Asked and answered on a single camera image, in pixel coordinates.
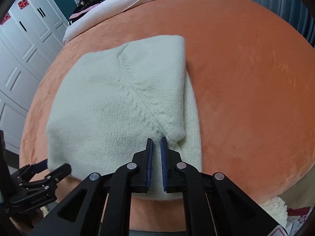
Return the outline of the cream knitted sweater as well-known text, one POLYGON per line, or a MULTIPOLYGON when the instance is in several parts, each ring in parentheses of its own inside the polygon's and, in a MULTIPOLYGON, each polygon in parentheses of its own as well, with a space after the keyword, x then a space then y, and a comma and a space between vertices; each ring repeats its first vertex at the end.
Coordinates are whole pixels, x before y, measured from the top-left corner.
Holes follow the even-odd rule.
POLYGON ((50 171, 71 166, 83 180, 115 172, 154 143, 152 181, 139 198, 176 200, 162 183, 160 141, 201 168, 201 136, 185 40, 161 35, 84 54, 64 77, 46 125, 50 171))

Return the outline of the white fluffy rug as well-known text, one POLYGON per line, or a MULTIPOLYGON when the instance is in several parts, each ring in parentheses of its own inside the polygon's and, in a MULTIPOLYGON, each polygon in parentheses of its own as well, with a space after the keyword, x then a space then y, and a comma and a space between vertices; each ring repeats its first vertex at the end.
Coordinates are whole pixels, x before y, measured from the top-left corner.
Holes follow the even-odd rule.
POLYGON ((259 204, 282 227, 286 228, 288 214, 286 203, 278 196, 259 204))

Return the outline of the orange velvet bed cover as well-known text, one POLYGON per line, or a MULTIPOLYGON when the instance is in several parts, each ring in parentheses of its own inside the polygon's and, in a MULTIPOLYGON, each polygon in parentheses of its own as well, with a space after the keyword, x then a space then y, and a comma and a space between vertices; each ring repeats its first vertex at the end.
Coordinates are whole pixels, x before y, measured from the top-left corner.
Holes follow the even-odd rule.
MULTIPOLYGON (((156 0, 69 41, 28 111, 20 165, 47 159, 46 125, 56 93, 84 55, 161 35, 185 40, 201 136, 201 171, 221 171, 261 203, 314 166, 314 48, 290 24, 250 0, 156 0)), ((81 180, 57 189, 63 199, 81 180)), ((131 228, 185 229, 183 202, 134 195, 131 228)))

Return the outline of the white panelled wardrobe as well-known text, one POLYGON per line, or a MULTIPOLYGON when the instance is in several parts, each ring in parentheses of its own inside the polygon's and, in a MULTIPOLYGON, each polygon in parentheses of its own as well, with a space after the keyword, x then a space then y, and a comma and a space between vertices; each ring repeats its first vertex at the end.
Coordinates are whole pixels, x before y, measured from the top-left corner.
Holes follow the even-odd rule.
POLYGON ((15 0, 1 19, 1 130, 19 154, 37 88, 63 47, 67 20, 54 0, 15 0))

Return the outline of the grey blue striped curtain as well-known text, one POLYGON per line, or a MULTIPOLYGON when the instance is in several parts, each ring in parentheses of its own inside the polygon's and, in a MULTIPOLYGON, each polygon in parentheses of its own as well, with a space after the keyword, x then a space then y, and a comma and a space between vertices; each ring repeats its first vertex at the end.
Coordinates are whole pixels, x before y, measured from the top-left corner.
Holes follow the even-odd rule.
POLYGON ((314 46, 314 17, 302 0, 251 0, 259 3, 292 25, 314 46))

